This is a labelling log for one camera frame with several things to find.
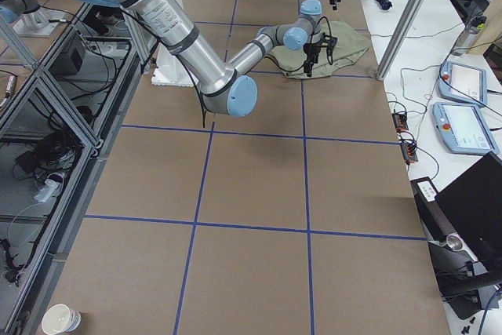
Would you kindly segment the sage green long-sleeve shirt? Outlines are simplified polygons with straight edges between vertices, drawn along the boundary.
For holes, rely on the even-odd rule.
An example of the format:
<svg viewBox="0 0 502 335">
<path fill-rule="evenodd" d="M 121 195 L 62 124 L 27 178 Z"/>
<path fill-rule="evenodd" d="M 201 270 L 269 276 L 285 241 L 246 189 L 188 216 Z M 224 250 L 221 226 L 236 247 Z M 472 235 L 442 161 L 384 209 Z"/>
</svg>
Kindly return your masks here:
<svg viewBox="0 0 502 335">
<path fill-rule="evenodd" d="M 342 20 L 329 22 L 332 36 L 336 38 L 333 63 L 330 64 L 325 50 L 319 54 L 318 63 L 312 68 L 311 76 L 304 73 L 306 55 L 303 50 L 291 50 L 284 46 L 273 48 L 268 56 L 273 59 L 284 76 L 293 79 L 324 78 L 335 71 L 354 65 L 369 49 L 370 40 Z"/>
</svg>

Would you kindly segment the aluminium frame post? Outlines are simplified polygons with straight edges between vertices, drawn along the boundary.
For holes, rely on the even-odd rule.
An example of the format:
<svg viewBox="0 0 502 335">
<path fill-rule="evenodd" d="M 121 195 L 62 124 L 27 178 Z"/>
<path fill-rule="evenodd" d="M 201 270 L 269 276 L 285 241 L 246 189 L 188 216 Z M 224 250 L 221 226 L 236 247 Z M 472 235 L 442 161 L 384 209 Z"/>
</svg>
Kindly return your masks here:
<svg viewBox="0 0 502 335">
<path fill-rule="evenodd" d="M 412 22 L 415 20 L 420 7 L 424 0 L 408 0 L 402 12 L 402 15 L 397 23 L 395 31 L 391 36 L 391 40 L 385 49 L 381 62 L 376 70 L 376 79 L 383 81 L 389 72 L 393 61 L 398 55 L 402 43 L 405 41 L 407 33 L 411 28 Z"/>
</svg>

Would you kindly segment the far teach pendant tablet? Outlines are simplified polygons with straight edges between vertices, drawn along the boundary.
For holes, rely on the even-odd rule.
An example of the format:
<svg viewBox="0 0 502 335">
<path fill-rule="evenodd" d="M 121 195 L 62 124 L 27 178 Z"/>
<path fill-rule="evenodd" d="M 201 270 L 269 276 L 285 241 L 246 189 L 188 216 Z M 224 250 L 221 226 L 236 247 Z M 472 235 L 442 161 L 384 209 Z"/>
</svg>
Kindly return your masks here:
<svg viewBox="0 0 502 335">
<path fill-rule="evenodd" d="M 438 89 L 449 100 L 487 105 L 486 71 L 478 67 L 447 60 L 439 70 Z"/>
</svg>

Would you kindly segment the teach pendant tablet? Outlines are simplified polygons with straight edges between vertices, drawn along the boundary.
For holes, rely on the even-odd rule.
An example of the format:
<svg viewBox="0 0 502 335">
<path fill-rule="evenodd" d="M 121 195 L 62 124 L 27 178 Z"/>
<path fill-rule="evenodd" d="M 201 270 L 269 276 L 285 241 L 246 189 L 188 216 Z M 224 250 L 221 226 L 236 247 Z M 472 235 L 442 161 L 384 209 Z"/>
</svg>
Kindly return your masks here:
<svg viewBox="0 0 502 335">
<path fill-rule="evenodd" d="M 454 154 L 499 154 L 500 149 L 478 106 L 461 103 L 435 103 L 435 127 L 446 148 Z"/>
<path fill-rule="evenodd" d="M 478 67 L 447 60 L 439 70 L 438 89 L 449 100 L 487 105 L 486 71 Z"/>
</svg>

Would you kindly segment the aluminium frame rack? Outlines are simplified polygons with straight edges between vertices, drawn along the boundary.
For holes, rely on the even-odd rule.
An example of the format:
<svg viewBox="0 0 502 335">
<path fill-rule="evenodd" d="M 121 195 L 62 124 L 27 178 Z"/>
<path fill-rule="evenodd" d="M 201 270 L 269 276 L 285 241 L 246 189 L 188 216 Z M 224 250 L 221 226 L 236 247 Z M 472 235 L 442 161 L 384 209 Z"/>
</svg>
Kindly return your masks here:
<svg viewBox="0 0 502 335">
<path fill-rule="evenodd" d="M 141 62 L 123 21 L 111 37 L 67 15 L 1 116 L 1 331 L 33 334 L 55 290 Z"/>
</svg>

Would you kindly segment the near teach pendant tablet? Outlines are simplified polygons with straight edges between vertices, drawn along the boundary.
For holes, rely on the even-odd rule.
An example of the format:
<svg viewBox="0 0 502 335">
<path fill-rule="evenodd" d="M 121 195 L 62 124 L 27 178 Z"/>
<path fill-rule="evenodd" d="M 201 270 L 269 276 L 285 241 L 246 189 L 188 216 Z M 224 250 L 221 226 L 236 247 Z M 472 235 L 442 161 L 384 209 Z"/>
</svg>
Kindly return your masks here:
<svg viewBox="0 0 502 335">
<path fill-rule="evenodd" d="M 446 148 L 454 154 L 499 154 L 500 149 L 478 106 L 461 103 L 435 103 L 435 127 Z"/>
</svg>

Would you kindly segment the white paper cup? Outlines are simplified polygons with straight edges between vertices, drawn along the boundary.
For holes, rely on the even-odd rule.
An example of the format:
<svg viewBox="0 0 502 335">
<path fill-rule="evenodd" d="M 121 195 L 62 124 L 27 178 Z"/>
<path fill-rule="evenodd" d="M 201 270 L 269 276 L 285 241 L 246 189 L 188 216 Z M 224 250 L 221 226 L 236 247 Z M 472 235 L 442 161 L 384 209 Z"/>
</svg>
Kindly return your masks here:
<svg viewBox="0 0 502 335">
<path fill-rule="evenodd" d="M 79 311 L 66 304 L 56 304 L 43 315 L 41 328 L 42 332 L 48 335 L 68 333 L 76 330 L 81 321 L 82 315 Z"/>
</svg>

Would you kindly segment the black laptop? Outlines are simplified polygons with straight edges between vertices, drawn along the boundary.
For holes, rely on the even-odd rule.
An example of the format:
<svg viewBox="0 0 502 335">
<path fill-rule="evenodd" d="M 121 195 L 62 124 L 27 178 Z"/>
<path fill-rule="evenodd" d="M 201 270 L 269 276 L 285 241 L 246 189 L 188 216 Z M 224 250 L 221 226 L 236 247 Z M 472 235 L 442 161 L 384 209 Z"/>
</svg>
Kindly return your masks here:
<svg viewBox="0 0 502 335">
<path fill-rule="evenodd" d="M 501 159 L 491 151 L 438 191 L 411 181 L 420 219 L 432 238 L 458 235 L 489 271 L 501 269 Z"/>
</svg>

